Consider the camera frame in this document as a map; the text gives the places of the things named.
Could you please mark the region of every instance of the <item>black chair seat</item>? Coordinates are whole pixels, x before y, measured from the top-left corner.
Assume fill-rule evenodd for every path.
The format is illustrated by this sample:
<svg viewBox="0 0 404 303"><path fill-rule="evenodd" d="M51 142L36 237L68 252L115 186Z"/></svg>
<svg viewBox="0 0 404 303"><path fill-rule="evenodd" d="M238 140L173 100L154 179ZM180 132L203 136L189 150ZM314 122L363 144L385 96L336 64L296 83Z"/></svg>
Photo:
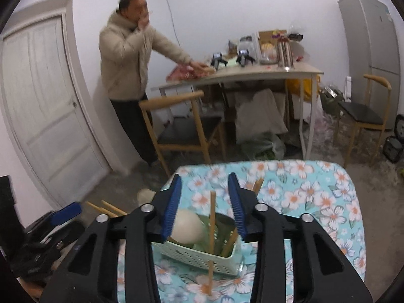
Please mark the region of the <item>black chair seat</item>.
<svg viewBox="0 0 404 303"><path fill-rule="evenodd" d="M383 120L381 119L381 117L366 105L357 103L346 103L345 101L340 101L338 102L338 104L356 122L383 125Z"/></svg>
<svg viewBox="0 0 404 303"><path fill-rule="evenodd" d="M205 138L208 140L215 128L220 124L221 117L201 117ZM158 137L159 144L200 145L198 132L193 117L175 117Z"/></svg>

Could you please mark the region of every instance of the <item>white wall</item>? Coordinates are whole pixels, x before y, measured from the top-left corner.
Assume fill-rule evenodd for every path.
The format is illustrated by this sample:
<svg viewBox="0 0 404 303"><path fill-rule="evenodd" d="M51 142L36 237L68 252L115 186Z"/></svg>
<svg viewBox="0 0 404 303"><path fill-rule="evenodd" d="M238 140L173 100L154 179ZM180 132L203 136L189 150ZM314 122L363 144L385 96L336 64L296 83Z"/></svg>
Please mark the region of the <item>white wall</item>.
<svg viewBox="0 0 404 303"><path fill-rule="evenodd" d="M40 0L22 0L17 10ZM349 72L347 43L338 0L169 0L179 40L193 57L203 59L222 50L229 38L237 38L256 30L288 28L298 19L306 27L302 46L306 61L325 72L324 81L342 86ZM404 22L390 0L387 4L397 28L404 76ZM78 53L84 78L98 117L109 139L120 154L137 158L124 135L100 82L98 33L106 24L118 0L73 0L73 19ZM167 37L175 40L165 0L148 0L151 23ZM153 54L149 65L149 89L164 82L174 64ZM149 95L158 95L158 91ZM404 112L404 89L400 111ZM19 162L0 116L0 174L11 174L16 188L17 207L23 220L32 221L50 206L32 184ZM19 197L28 197L21 203Z"/></svg>
<svg viewBox="0 0 404 303"><path fill-rule="evenodd" d="M324 82L343 87L349 74L345 29L338 0L169 0L183 48L203 58L220 50L229 38L257 30L304 25L305 60L324 71ZM404 79L404 22L390 0L385 3L394 20ZM404 87L400 110L404 112Z"/></svg>

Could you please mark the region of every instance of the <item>beige puffer jacket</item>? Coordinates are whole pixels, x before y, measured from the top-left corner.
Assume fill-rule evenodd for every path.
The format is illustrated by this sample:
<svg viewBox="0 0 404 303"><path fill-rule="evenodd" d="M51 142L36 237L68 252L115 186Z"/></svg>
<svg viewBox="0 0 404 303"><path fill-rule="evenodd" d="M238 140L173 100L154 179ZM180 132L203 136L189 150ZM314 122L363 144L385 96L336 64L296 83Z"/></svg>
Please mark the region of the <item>beige puffer jacket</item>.
<svg viewBox="0 0 404 303"><path fill-rule="evenodd" d="M144 31L116 11L100 32L101 77L112 100L139 100L147 85L152 49L179 64L191 57L152 26Z"/></svg>

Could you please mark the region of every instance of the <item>man's hand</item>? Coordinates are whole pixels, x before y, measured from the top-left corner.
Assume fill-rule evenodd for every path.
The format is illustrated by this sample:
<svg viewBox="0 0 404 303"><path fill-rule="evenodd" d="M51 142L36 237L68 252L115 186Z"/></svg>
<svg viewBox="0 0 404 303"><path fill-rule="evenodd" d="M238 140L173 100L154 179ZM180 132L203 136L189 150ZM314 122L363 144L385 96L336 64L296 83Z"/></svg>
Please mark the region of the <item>man's hand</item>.
<svg viewBox="0 0 404 303"><path fill-rule="evenodd" d="M206 68L209 66L204 62L191 61L189 65L194 69L195 72L206 72Z"/></svg>
<svg viewBox="0 0 404 303"><path fill-rule="evenodd" d="M137 22L137 27L143 31L150 24L149 12L143 14Z"/></svg>

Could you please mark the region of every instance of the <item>refrigerator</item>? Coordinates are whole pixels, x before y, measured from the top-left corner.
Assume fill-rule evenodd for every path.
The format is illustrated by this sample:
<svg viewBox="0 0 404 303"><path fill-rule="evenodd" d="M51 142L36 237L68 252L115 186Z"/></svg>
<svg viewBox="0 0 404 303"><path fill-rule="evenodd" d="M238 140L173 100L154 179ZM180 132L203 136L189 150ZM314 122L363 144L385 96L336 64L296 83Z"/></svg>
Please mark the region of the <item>refrigerator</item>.
<svg viewBox="0 0 404 303"><path fill-rule="evenodd" d="M364 103L367 87L364 74L386 78L392 88L386 128L392 129L400 91L400 57L389 9L377 0L340 0L338 4L348 43L352 102ZM383 118L386 106L387 89L373 82L369 107Z"/></svg>

